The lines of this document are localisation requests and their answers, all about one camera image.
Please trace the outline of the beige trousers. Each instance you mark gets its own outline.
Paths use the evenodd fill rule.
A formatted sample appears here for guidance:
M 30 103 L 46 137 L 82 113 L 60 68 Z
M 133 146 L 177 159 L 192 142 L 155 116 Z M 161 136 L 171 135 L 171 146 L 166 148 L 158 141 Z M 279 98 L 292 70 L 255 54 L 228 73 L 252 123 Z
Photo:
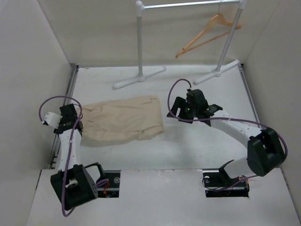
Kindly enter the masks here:
M 157 95 L 104 101 L 83 106 L 85 146 L 125 144 L 151 139 L 164 132 Z

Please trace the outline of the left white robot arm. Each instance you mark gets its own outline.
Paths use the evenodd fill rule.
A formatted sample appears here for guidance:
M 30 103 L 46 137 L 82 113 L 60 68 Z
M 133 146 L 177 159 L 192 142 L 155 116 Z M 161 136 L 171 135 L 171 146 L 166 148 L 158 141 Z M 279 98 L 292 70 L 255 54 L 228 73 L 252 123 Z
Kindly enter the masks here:
M 63 215 L 68 216 L 76 207 L 97 199 L 98 189 L 110 181 L 98 162 L 87 166 L 81 163 L 83 125 L 74 104 L 60 107 L 60 112 L 54 115 L 55 133 L 60 139 L 57 173 L 50 177 L 50 183 L 61 202 Z

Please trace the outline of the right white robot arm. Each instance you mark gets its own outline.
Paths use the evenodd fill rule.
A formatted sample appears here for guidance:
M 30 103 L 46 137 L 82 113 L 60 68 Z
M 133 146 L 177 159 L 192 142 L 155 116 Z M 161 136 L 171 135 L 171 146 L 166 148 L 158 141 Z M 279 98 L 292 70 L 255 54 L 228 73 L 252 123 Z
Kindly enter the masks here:
M 222 192 L 247 183 L 250 178 L 264 177 L 287 158 L 287 146 L 274 129 L 255 121 L 233 118 L 221 106 L 209 105 L 199 89 L 188 89 L 186 98 L 176 97 L 174 104 L 167 108 L 168 117 L 186 123 L 203 122 L 247 149 L 244 158 L 230 160 L 214 171 L 217 182 L 212 176 L 203 176 L 208 191 Z

